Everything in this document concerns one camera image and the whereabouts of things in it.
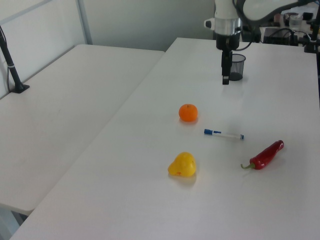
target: pepper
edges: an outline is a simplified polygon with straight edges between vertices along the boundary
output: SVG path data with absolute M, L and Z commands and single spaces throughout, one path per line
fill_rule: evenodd
M 256 169 L 260 170 L 263 169 L 268 163 L 274 159 L 277 152 L 284 148 L 284 142 L 282 140 L 276 141 L 271 146 L 267 147 L 265 150 L 260 152 L 257 156 L 250 159 L 250 165 L 244 167 L 241 164 L 241 168 L 243 169 Z

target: table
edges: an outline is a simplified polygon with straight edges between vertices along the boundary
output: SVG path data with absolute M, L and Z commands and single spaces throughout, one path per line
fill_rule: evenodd
M 222 85 L 215 46 L 178 38 L 12 240 L 320 236 L 316 56 L 253 43 L 243 80 Z M 179 120 L 186 103 L 198 108 L 196 124 Z M 265 169 L 240 167 L 279 139 L 285 148 Z M 183 151 L 196 175 L 169 176 Z
M 0 100 L 0 207 L 25 215 L 164 53 L 78 45 Z

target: black mesh cup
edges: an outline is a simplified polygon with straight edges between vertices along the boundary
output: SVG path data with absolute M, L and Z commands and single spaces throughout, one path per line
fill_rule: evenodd
M 232 54 L 232 66 L 229 76 L 230 81 L 239 81 L 243 78 L 245 60 L 246 57 L 241 54 Z

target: white wall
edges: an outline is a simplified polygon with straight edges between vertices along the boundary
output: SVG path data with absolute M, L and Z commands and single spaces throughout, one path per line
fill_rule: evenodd
M 77 0 L 52 0 L 1 26 L 22 82 L 68 49 L 85 43 Z M 7 92 L 6 82 L 7 64 L 0 51 L 0 98 Z
M 214 0 L 79 0 L 88 43 L 166 51 L 177 37 L 212 39 Z

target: orange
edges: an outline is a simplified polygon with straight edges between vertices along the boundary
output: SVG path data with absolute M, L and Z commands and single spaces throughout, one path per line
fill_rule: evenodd
M 182 105 L 179 109 L 179 116 L 185 122 L 193 122 L 198 117 L 198 109 L 192 104 Z

